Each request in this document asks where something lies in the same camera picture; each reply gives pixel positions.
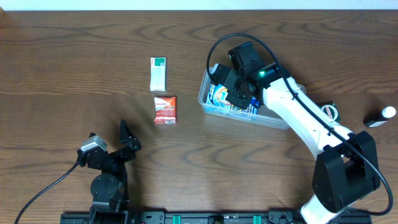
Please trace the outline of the blue Kool Fever box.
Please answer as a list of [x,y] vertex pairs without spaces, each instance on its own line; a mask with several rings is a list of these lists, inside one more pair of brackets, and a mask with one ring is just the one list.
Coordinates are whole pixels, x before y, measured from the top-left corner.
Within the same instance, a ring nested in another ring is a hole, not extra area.
[[244,110],[228,102],[226,100],[227,94],[228,94],[227,89],[224,86],[222,85],[215,86],[210,84],[206,103],[216,107],[230,109],[232,111],[239,111],[249,114],[258,114],[260,102],[256,100],[255,97],[253,97],[250,100],[248,107]]

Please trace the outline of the clear plastic container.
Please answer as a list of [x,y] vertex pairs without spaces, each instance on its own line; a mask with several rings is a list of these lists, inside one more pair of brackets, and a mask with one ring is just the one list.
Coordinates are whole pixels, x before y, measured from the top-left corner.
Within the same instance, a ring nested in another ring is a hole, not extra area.
[[249,114],[239,111],[232,111],[226,108],[216,107],[206,103],[208,90],[210,87],[210,78],[204,71],[203,79],[201,82],[200,91],[198,94],[198,102],[201,104],[203,111],[206,114],[212,114],[228,119],[234,119],[245,123],[251,123],[261,126],[267,126],[277,129],[289,129],[290,126],[275,112],[268,109],[266,106],[259,106],[258,114]]

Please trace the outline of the black bottle white cap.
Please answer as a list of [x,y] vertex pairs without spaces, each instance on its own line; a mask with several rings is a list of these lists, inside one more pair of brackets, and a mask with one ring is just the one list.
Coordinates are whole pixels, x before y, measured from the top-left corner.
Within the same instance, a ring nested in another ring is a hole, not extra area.
[[374,113],[374,114],[368,116],[364,120],[364,125],[369,128],[378,127],[378,126],[386,123],[392,117],[394,117],[396,115],[396,113],[397,113],[397,111],[394,107],[387,106],[380,112]]

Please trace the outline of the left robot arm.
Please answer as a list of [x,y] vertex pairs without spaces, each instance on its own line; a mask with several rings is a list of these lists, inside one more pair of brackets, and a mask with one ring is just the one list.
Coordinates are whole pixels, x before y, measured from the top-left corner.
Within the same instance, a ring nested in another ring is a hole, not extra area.
[[120,122],[119,141],[124,147],[108,152],[105,141],[91,133],[77,150],[76,161],[80,166],[101,171],[90,186],[93,202],[89,223],[139,223],[139,215],[128,208],[130,199],[126,163],[136,158],[136,151],[142,146],[123,119]]

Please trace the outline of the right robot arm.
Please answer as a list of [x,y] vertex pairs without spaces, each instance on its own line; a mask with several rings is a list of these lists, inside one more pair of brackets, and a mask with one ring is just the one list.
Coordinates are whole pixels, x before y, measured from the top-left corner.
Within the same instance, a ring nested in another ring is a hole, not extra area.
[[303,222],[333,223],[351,212],[378,215],[352,207],[386,182],[373,137],[329,118],[278,60],[265,64],[251,42],[228,54],[232,67],[217,64],[210,70],[213,83],[226,87],[226,99],[242,109],[253,98],[259,100],[296,132],[315,158],[314,195],[300,209]]

